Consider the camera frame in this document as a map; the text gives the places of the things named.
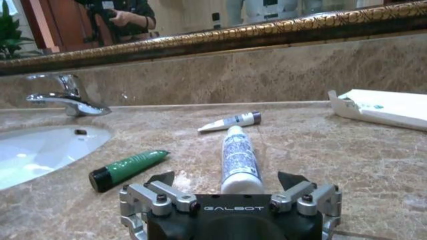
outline white tube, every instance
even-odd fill
[[[264,193],[252,143],[240,126],[228,129],[222,145],[220,193]]]
[[[259,111],[248,112],[222,120],[218,120],[198,129],[199,132],[228,129],[231,126],[250,126],[262,123],[262,114]]]

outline gold mirror frame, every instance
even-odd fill
[[[139,42],[0,61],[0,75],[55,71],[216,51],[294,45],[427,28],[427,0],[320,13]]]

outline faucet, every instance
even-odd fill
[[[73,74],[35,74],[27,77],[33,81],[48,79],[59,82],[63,92],[33,93],[27,96],[27,101],[32,103],[55,102],[65,104],[65,113],[68,116],[100,116],[112,111],[107,106],[91,100],[80,79]]]

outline bathroom counter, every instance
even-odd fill
[[[338,184],[340,239],[427,239],[427,134],[340,118],[326,101],[113,107],[105,116],[81,118],[65,116],[63,109],[0,110],[0,132],[75,124],[112,131],[92,154],[0,191],[0,239],[131,239],[119,220],[120,186],[96,193],[88,173],[164,149],[167,161],[127,183],[175,171],[177,189],[219,193],[226,131],[199,135],[196,129],[254,110],[262,112],[262,124],[244,131],[267,193],[282,191],[278,171]]]

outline sink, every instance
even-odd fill
[[[0,133],[0,190],[67,166],[92,153],[111,137],[108,130],[80,125]]]

